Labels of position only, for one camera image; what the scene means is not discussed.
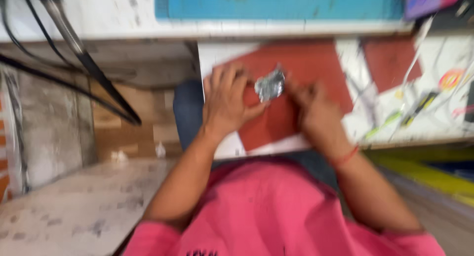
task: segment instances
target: red thread bracelet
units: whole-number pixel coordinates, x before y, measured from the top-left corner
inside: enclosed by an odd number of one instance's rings
[[[341,164],[344,164],[346,162],[348,162],[350,159],[352,159],[352,157],[359,151],[359,146],[355,146],[354,149],[349,152],[348,154],[340,157],[339,159],[336,159],[335,161],[331,161],[331,164],[332,166],[336,167],[336,166],[339,166]]]

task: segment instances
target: blue cutting mat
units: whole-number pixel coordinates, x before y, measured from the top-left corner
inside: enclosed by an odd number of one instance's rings
[[[156,0],[157,18],[398,20],[402,0]]]

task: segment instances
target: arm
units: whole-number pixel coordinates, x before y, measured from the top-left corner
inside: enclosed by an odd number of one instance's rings
[[[201,129],[152,198],[143,220],[163,222],[181,231],[187,227],[206,188],[217,146],[266,107],[244,106],[247,81],[248,75],[238,64],[218,67],[204,79],[206,102]]]
[[[301,107],[300,126],[314,149],[329,162],[337,162],[353,151],[341,124],[339,107],[320,85],[300,87],[291,80],[286,88]],[[360,153],[333,166],[339,187],[354,218],[377,231],[416,232],[423,230],[395,189]]]

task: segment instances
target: red mat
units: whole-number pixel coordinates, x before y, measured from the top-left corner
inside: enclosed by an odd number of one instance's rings
[[[322,80],[329,97],[341,105],[342,111],[352,111],[352,100],[333,40],[272,43],[227,63],[230,62],[243,63],[255,79],[273,71],[280,63],[302,85]],[[259,103],[253,85],[246,88],[244,102],[247,106]],[[239,130],[245,149],[253,150],[298,133],[297,116],[298,108],[285,93],[273,99],[262,116]]]
[[[411,37],[369,38],[362,41],[365,60],[379,93],[403,83],[408,67],[415,57]],[[422,75],[418,61],[408,75],[412,81]]]

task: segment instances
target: person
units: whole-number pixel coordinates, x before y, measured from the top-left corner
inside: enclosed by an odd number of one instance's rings
[[[219,143],[270,105],[244,105],[250,80],[241,65],[232,64],[214,68],[203,87],[193,81],[176,88],[174,110],[185,151],[124,255],[444,255],[349,142],[341,112],[318,84],[285,82],[285,92],[300,107],[300,130],[314,150],[213,165]],[[356,222],[343,216],[338,191]]]

